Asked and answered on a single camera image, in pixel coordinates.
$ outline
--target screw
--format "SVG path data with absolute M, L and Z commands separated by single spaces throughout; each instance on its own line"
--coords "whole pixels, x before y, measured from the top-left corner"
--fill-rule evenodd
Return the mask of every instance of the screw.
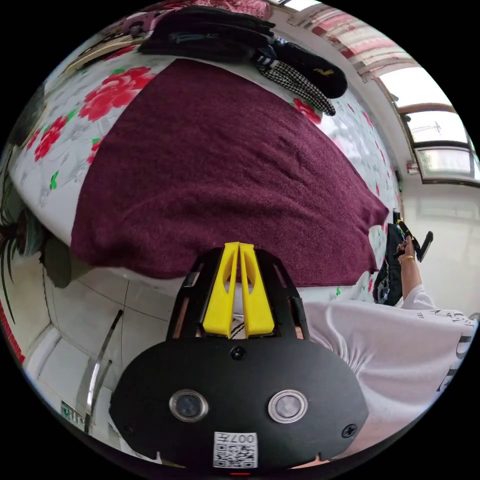
M 134 434 L 134 429 L 131 425 L 127 424 L 123 426 L 123 432 L 126 435 L 133 435 Z
M 247 351 L 242 346 L 236 346 L 230 352 L 234 360 L 243 360 L 247 356 Z
M 350 437 L 353 437 L 355 433 L 357 433 L 357 426 L 354 423 L 351 423 L 341 431 L 341 436 L 344 439 L 349 439 Z

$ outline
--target maroon knit blanket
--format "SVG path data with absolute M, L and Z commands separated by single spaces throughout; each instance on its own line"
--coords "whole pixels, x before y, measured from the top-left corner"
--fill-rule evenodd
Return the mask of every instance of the maroon knit blanket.
M 377 269 L 388 209 L 302 113 L 260 86 L 178 59 L 105 136 L 80 191 L 72 252 L 98 267 L 184 276 L 225 242 L 279 257 L 298 287 Z

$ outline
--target qr code label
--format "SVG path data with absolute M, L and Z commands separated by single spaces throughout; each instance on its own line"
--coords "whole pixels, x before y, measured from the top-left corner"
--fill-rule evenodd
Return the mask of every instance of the qr code label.
M 221 469 L 256 469 L 258 443 L 256 433 L 215 432 L 213 466 Z

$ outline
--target window frame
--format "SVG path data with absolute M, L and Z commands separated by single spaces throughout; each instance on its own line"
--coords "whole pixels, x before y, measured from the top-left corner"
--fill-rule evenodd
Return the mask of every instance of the window frame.
M 379 86 L 380 90 L 383 94 L 387 97 L 389 102 L 392 105 L 392 108 L 397 113 L 398 120 L 401 124 L 402 130 L 406 135 L 408 143 L 410 145 L 412 158 L 414 159 L 415 163 L 418 165 L 418 171 L 420 173 L 421 181 L 423 184 L 450 184 L 450 185 L 468 185 L 471 187 L 480 188 L 480 181 L 468 179 L 457 179 L 457 178 L 449 178 L 447 172 L 444 172 L 444 177 L 441 176 L 441 172 L 439 177 L 436 178 L 426 178 L 425 173 L 423 171 L 422 163 L 418 157 L 419 150 L 442 150 L 442 149 L 454 149 L 460 151 L 468 151 L 470 154 L 470 163 L 476 162 L 475 157 L 478 159 L 477 152 L 473 148 L 472 139 L 463 125 L 465 130 L 465 136 L 467 141 L 460 142 L 460 141 L 448 141 L 448 140 L 432 140 L 432 141 L 422 141 L 422 142 L 415 142 L 412 136 L 412 132 L 409 128 L 408 122 L 406 120 L 406 116 L 408 114 L 416 114 L 420 112 L 450 112 L 453 114 L 457 114 L 456 110 L 453 106 L 447 105 L 445 103 L 417 103 L 413 105 L 405 105 L 402 107 L 398 107 L 393 95 L 388 90 L 387 86 L 382 82 L 381 78 L 376 78 L 375 82 Z

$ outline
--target window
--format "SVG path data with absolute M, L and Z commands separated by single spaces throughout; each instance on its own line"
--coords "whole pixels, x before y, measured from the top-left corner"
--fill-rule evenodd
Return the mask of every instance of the window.
M 418 148 L 415 151 L 422 180 L 426 183 L 461 183 L 480 186 L 476 154 L 458 147 Z
M 480 188 L 480 165 L 462 119 L 422 67 L 381 75 L 403 121 L 423 183 L 460 183 Z
M 301 10 L 305 10 L 312 5 L 321 4 L 321 1 L 317 0 L 268 0 L 271 4 L 288 7 L 292 10 L 297 10 L 300 12 Z
M 415 144 L 437 141 L 467 143 L 464 124 L 456 113 L 450 111 L 409 113 L 406 125 Z
M 398 97 L 397 107 L 417 104 L 452 105 L 429 73 L 420 67 L 403 68 L 380 76 L 387 90 Z
M 305 10 L 312 5 L 318 5 L 320 3 L 322 2 L 317 0 L 289 0 L 285 2 L 284 5 L 300 12 L 301 10 Z

